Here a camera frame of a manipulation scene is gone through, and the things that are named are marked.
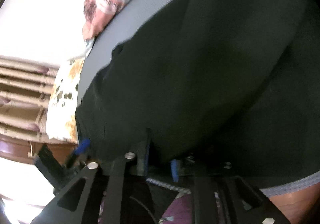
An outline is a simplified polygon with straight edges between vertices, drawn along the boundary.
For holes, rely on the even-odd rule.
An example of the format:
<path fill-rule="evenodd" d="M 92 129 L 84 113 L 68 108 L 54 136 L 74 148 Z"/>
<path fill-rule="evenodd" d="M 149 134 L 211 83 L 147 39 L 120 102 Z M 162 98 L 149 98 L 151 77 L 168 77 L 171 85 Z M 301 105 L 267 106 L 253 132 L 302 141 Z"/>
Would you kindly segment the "black pants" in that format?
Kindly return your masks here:
<path fill-rule="evenodd" d="M 319 172 L 319 0 L 173 0 L 117 45 L 75 112 L 91 155 L 151 136 L 158 164 L 263 187 Z"/>

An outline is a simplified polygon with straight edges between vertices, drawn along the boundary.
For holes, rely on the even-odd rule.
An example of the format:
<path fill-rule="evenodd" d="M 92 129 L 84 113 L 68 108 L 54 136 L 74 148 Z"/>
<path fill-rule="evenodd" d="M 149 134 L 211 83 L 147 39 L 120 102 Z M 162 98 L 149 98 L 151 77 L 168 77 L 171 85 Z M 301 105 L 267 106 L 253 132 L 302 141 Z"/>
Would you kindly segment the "floral pillow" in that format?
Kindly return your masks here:
<path fill-rule="evenodd" d="M 50 139 L 78 143 L 75 111 L 84 61 L 84 57 L 68 60 L 57 71 L 47 110 L 46 133 Z"/>

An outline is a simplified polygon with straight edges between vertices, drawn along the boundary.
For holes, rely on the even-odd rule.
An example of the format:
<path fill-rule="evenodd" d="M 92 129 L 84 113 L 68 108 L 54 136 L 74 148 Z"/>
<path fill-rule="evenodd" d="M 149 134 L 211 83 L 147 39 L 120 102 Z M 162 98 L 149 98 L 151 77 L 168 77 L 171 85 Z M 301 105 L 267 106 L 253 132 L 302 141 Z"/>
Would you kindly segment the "beige curtain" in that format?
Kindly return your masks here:
<path fill-rule="evenodd" d="M 58 143 L 46 133 L 47 110 L 58 69 L 1 57 L 1 134 Z"/>

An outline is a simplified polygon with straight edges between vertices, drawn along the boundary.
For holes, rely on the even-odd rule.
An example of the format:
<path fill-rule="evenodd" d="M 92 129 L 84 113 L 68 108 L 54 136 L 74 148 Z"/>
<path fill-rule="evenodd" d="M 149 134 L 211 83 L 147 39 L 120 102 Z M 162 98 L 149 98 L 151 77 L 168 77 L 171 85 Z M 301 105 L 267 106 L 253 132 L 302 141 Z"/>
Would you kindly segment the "grey mesh bed mat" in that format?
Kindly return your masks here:
<path fill-rule="evenodd" d="M 135 32 L 172 0 L 131 0 L 99 34 L 85 58 L 78 88 L 78 101 L 84 94 L 96 73 L 111 61 L 111 54 L 118 44 L 130 39 Z"/>

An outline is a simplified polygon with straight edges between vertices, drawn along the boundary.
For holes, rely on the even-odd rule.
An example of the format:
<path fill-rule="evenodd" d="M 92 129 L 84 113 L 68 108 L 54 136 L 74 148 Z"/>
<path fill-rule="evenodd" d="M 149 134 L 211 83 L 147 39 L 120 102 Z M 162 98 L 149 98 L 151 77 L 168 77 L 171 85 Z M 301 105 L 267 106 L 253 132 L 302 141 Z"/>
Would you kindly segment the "brown wooden bed frame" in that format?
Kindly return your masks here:
<path fill-rule="evenodd" d="M 1 158 L 33 164 L 34 157 L 42 145 L 42 142 L 25 141 L 1 134 Z M 47 146 L 57 161 L 62 164 L 76 145 L 72 143 L 47 143 Z"/>

